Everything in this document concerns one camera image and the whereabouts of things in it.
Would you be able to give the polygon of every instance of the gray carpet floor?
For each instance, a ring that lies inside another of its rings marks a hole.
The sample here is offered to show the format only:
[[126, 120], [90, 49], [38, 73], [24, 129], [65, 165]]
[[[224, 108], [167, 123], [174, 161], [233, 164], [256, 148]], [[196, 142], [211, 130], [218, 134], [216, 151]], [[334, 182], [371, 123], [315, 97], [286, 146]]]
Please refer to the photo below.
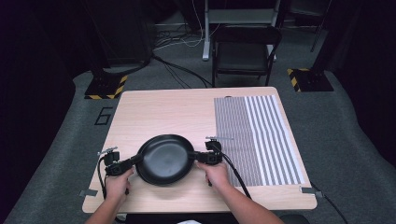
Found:
[[[349, 223], [396, 223], [396, 171], [376, 151], [358, 125], [353, 106], [331, 73], [334, 91], [295, 92], [288, 68], [309, 68], [316, 59], [310, 47], [314, 34], [283, 29], [270, 86], [277, 88], [310, 180], [344, 214]], [[211, 62], [202, 61], [203, 42], [196, 47], [177, 44], [154, 53], [210, 80]], [[192, 88], [204, 88], [198, 78], [175, 70]], [[85, 100], [92, 80], [87, 72], [74, 79], [76, 94], [64, 123], [29, 185], [9, 214], [6, 223], [83, 223], [78, 194], [92, 179], [109, 125], [94, 125], [103, 107], [114, 115], [119, 99]], [[262, 86], [264, 78], [220, 77], [219, 87]], [[152, 60], [144, 69], [128, 76], [124, 90], [181, 89], [165, 69]], [[328, 201], [318, 198], [312, 211], [276, 211], [278, 215], [303, 214], [311, 223], [344, 223]]]

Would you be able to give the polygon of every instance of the forearm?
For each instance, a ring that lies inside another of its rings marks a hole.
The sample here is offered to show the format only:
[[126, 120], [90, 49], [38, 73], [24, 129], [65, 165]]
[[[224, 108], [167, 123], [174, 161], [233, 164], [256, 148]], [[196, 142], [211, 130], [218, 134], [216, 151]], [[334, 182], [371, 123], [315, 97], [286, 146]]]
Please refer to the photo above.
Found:
[[86, 224], [110, 224], [116, 218], [121, 207], [117, 200], [106, 199], [92, 216], [85, 222]]
[[220, 189], [219, 194], [240, 224], [283, 223], [274, 213], [250, 200], [233, 186]]

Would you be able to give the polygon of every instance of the striped cloth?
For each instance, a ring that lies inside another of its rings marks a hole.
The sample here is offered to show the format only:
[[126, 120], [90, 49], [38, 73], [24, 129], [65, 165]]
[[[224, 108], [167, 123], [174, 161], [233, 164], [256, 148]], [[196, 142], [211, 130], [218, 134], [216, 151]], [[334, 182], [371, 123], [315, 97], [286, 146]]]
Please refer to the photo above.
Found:
[[215, 113], [222, 150], [246, 186], [304, 183], [274, 95], [215, 98]]

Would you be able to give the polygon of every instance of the hand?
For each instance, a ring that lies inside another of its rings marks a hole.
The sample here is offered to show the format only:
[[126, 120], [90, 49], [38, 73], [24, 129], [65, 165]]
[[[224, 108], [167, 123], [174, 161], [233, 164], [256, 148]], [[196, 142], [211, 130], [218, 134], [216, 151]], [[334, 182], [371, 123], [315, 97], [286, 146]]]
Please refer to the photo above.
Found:
[[106, 178], [106, 198], [124, 203], [126, 200], [125, 190], [131, 188], [128, 177], [134, 173], [134, 167], [119, 176], [108, 176]]
[[216, 165], [196, 162], [196, 165], [206, 172], [206, 182], [210, 181], [214, 191], [219, 192], [223, 187], [231, 186], [230, 180], [228, 179], [227, 165], [224, 162]]

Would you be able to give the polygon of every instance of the person's left hand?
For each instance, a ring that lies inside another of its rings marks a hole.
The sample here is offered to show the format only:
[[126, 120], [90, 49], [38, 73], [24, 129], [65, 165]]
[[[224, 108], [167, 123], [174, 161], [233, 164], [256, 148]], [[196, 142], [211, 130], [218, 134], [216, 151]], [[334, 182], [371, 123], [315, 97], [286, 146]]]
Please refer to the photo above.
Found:
[[128, 177], [134, 173], [134, 167], [119, 176], [108, 176], [106, 178], [106, 198], [124, 203], [126, 200], [125, 190], [130, 190], [131, 183]]

